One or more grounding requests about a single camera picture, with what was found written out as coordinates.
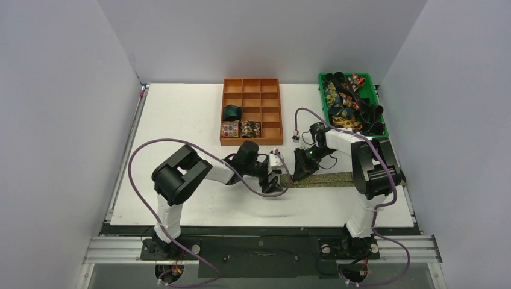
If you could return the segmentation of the olive floral patterned tie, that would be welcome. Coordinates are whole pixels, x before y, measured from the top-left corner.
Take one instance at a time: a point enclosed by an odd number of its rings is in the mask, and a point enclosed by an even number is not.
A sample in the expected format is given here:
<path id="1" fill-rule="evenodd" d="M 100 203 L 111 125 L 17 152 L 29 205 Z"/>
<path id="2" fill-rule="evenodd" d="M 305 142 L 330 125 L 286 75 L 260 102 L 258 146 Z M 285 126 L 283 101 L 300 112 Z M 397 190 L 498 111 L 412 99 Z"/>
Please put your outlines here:
<path id="1" fill-rule="evenodd" d="M 300 181 L 290 181 L 291 188 L 355 187 L 363 177 L 353 178 L 352 172 L 313 174 Z"/>

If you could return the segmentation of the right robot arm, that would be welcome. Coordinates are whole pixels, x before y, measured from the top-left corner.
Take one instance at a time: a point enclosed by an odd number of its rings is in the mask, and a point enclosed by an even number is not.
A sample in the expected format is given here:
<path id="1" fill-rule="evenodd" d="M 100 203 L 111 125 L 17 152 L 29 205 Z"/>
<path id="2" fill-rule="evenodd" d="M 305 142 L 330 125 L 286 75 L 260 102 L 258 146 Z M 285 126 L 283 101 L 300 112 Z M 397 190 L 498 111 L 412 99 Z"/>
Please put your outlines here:
<path id="1" fill-rule="evenodd" d="M 395 159 L 390 140 L 370 138 L 346 129 L 327 128 L 321 123 L 311 126 L 313 143 L 294 150 L 294 182 L 312 176 L 319 163 L 333 152 L 351 158 L 353 183 L 359 195 L 351 216 L 343 227 L 340 252 L 348 259 L 373 253 L 372 242 L 378 212 L 397 201 L 397 186 L 404 176 Z"/>

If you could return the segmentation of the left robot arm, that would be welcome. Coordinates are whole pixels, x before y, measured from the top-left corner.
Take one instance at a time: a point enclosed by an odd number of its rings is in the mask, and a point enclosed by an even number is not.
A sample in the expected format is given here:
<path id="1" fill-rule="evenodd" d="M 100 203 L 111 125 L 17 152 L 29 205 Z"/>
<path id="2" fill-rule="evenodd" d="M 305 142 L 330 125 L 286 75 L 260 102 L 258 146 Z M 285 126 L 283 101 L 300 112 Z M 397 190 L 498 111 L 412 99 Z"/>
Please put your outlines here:
<path id="1" fill-rule="evenodd" d="M 280 175 L 286 173 L 283 157 L 277 149 L 261 154 L 253 141 L 245 141 L 238 151 L 216 163 L 201 158 L 190 145 L 184 145 L 152 173 L 157 193 L 157 224 L 152 232 L 156 251 L 166 259 L 176 257 L 180 250 L 183 203 L 204 180 L 234 185 L 244 176 L 258 179 L 263 195 L 283 194 Z"/>

